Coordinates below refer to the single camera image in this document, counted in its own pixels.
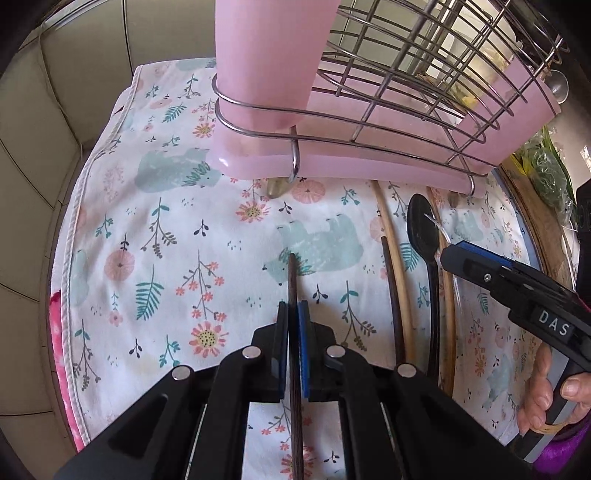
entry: purple sleeve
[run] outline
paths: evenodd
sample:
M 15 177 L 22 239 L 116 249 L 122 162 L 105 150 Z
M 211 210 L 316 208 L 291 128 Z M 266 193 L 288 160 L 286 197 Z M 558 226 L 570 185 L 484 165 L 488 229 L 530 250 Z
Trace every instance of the purple sleeve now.
M 548 444 L 542 451 L 542 454 L 534 462 L 534 468 L 541 473 L 555 475 L 559 473 L 571 458 L 574 451 L 579 447 L 589 426 L 591 425 L 587 417 L 580 422 L 579 428 L 575 428 L 566 438 L 558 438 Z

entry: wooden chopstick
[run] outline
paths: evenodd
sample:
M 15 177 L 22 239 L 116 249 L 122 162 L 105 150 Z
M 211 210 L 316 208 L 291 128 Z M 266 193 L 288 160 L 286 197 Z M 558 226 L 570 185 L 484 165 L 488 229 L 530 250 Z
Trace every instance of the wooden chopstick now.
M 394 224 L 392 223 L 392 217 L 388 210 L 388 204 L 386 203 L 382 187 L 379 186 L 377 180 L 370 180 L 370 184 L 374 191 L 375 199 L 378 202 L 378 209 L 382 215 L 385 236 L 388 241 L 388 248 L 392 258 L 392 268 L 396 280 L 396 290 L 398 291 L 398 303 L 400 304 L 400 319 L 404 335 L 406 361 L 409 363 L 416 363 L 417 358 L 414 349 L 413 318 L 411 315 L 410 302 L 408 300 L 407 283 L 404 276 L 404 264 L 398 247 Z
M 431 209 L 435 215 L 435 220 L 441 223 L 441 216 L 435 202 L 435 195 L 431 187 L 427 188 L 427 195 L 431 203 Z M 440 248 L 445 248 L 448 243 L 445 237 L 439 232 Z M 443 271 L 443 294 L 445 298 L 445 322 L 446 322 L 446 340 L 445 350 L 443 352 L 443 382 L 442 390 L 449 395 L 453 395 L 453 384 L 456 376 L 456 302 L 453 291 L 453 276 L 451 273 Z

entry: black spoon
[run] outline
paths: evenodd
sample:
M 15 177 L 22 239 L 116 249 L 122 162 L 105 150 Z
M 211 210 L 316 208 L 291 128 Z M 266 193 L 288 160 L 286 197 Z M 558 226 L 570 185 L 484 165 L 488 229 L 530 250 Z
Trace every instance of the black spoon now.
M 431 204 L 423 195 L 416 193 L 408 204 L 408 240 L 427 264 L 431 301 L 431 339 L 427 376 L 439 384 L 439 268 L 435 261 L 435 253 L 439 248 L 439 231 L 425 215 L 434 218 Z

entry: pink fabric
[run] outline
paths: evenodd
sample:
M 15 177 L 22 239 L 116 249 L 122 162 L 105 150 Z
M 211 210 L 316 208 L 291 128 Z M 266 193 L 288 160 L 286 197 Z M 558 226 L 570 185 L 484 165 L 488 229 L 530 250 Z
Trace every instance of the pink fabric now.
M 51 329 L 51 343 L 53 345 L 53 358 L 56 362 L 57 379 L 60 383 L 61 399 L 64 402 L 68 424 L 74 437 L 76 449 L 81 451 L 84 448 L 84 442 L 80 437 L 78 425 L 72 412 L 70 394 L 68 392 L 68 382 L 66 380 L 66 369 L 64 367 L 64 350 L 61 344 L 61 292 L 55 292 L 49 302 L 49 327 Z

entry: wooden board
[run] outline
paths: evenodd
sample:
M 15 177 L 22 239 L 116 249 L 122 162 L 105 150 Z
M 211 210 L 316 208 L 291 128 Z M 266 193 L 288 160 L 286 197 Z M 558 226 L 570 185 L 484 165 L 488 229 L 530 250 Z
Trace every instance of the wooden board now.
M 567 288 L 573 288 L 569 264 L 561 247 L 563 228 L 554 212 L 540 199 L 528 177 L 508 158 L 498 168 L 534 244 L 541 270 Z

